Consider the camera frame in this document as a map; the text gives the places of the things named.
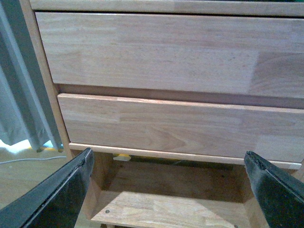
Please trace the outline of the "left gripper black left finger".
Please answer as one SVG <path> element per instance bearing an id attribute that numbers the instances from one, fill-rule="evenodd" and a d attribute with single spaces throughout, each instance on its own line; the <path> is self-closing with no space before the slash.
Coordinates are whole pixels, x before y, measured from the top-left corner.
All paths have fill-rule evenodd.
<path id="1" fill-rule="evenodd" d="M 88 191 L 94 152 L 87 148 L 0 211 L 2 228 L 73 228 Z"/>

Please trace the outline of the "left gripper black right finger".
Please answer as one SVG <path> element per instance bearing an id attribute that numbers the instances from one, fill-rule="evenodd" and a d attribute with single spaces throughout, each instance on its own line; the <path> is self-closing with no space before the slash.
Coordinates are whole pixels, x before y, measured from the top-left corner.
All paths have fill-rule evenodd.
<path id="1" fill-rule="evenodd" d="M 258 154 L 244 157 L 252 192 L 271 228 L 304 226 L 304 184 Z"/>

